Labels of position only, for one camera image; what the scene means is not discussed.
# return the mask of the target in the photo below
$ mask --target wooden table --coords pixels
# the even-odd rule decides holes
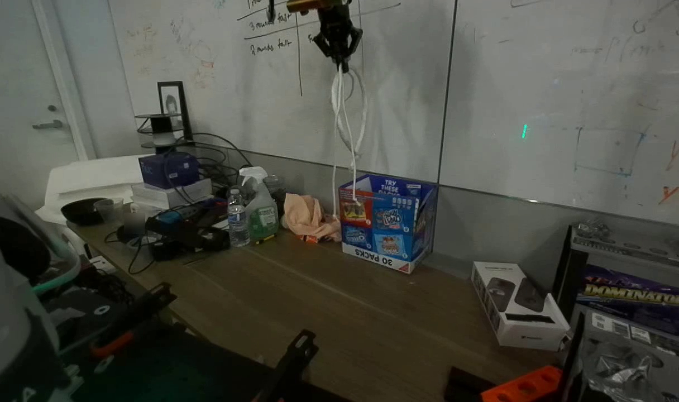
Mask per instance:
[[[114,267],[135,250],[107,244],[111,226],[78,235]],[[443,400],[450,366],[491,382],[552,360],[500,348],[473,289],[421,267],[412,278],[296,237],[162,262],[135,274],[143,289],[167,281],[173,312],[210,341],[275,366],[289,341],[317,333],[308,381],[350,400]]]

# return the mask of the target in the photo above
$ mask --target orange object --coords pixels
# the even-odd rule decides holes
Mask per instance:
[[[542,366],[522,378],[482,391],[482,402],[549,402],[556,398],[562,372]]]

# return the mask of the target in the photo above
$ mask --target stacked boxes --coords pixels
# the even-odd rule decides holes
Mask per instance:
[[[412,273],[433,244],[435,185],[367,174],[339,187],[342,250]]]

